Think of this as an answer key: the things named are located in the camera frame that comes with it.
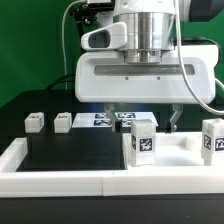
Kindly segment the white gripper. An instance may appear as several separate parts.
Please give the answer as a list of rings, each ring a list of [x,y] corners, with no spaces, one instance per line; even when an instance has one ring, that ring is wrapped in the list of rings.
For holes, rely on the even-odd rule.
[[[216,47],[185,45],[162,55],[158,64],[128,64],[118,51],[89,52],[78,61],[75,94],[81,102],[105,103],[113,132],[121,121],[113,103],[169,103],[173,115],[165,132],[174,133],[182,104],[215,97]]]

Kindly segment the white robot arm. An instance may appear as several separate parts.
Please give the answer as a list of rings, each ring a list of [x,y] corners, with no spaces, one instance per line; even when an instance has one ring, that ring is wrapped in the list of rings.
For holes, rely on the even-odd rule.
[[[102,103],[118,131],[117,103],[170,103],[173,131],[185,104],[209,107],[216,88],[217,44],[183,38],[180,23],[206,22],[224,10],[224,0],[87,0],[102,27],[81,37],[75,94],[81,102]]]

